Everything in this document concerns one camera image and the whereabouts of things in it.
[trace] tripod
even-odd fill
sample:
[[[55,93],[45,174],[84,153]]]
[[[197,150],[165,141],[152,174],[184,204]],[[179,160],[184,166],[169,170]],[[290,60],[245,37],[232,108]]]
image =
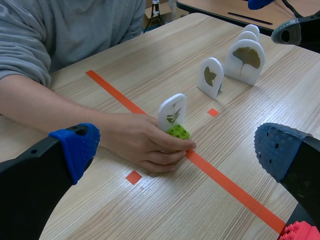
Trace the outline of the tripod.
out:
[[[151,21],[152,21],[152,18],[154,17],[155,14],[158,14],[158,18],[159,18],[159,21],[162,25],[165,25],[164,24],[164,21],[162,20],[161,18],[161,15],[160,15],[160,9],[159,9],[159,1],[152,1],[152,10],[151,10],[151,17],[148,21],[148,24],[146,25],[145,29],[144,29],[144,32],[145,33],[147,31],[147,28],[149,27]]]

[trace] red lego piece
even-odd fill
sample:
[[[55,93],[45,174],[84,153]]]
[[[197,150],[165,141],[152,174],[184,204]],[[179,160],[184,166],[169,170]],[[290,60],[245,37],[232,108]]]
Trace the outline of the red lego piece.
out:
[[[284,235],[279,240],[320,240],[320,233],[315,226],[296,221],[284,229]]]
[[[315,226],[311,227],[311,230],[306,240],[320,240],[320,233]]]

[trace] person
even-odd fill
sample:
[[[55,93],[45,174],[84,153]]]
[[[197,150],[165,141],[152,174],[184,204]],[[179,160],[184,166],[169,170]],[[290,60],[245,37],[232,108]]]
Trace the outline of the person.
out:
[[[1,0],[0,114],[52,132],[79,123],[100,129],[102,147],[151,172],[169,172],[192,140],[142,114],[100,112],[48,87],[50,73],[142,33],[145,0]]]

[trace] hand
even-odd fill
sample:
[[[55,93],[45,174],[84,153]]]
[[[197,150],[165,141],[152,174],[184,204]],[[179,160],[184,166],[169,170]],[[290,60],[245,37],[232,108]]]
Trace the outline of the hand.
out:
[[[157,173],[176,170],[175,163],[196,147],[161,131],[157,119],[144,114],[109,114],[100,133],[103,147]]]

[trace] sweatshirt sleeve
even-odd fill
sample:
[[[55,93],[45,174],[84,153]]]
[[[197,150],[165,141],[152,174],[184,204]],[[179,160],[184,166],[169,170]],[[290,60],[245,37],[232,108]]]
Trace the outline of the sweatshirt sleeve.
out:
[[[40,8],[37,1],[25,1],[33,9],[30,12],[16,2],[0,3],[0,80],[18,74],[48,86],[51,60],[43,44],[46,28]]]
[[[142,20],[145,15],[146,0],[137,0],[135,4],[134,15],[130,26],[122,37],[120,43],[133,39],[142,33]]]

